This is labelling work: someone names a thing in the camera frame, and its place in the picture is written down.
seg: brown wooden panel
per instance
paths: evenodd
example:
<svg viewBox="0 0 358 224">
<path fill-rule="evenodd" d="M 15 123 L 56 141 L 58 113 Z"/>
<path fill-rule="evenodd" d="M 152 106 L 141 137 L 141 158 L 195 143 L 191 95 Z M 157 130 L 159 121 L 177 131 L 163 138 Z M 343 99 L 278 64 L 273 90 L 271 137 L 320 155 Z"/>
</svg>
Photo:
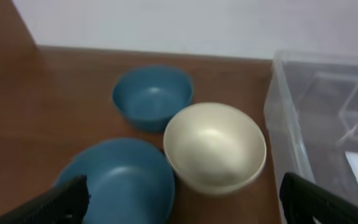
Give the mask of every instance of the brown wooden panel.
<svg viewBox="0 0 358 224">
<path fill-rule="evenodd" d="M 178 181 L 170 223 L 280 222 L 263 116 L 270 61 L 56 48 L 41 54 L 44 61 L 27 61 L 0 80 L 0 215 L 47 190 L 71 156 L 103 139 L 132 136 L 161 148 L 162 135 L 130 127 L 110 94 L 126 70 L 164 63 L 193 77 L 194 102 L 247 113 L 268 145 L 261 176 L 236 194 L 207 197 Z"/>
<path fill-rule="evenodd" d="M 36 49 L 11 0 L 0 0 L 0 76 Z"/>
</svg>

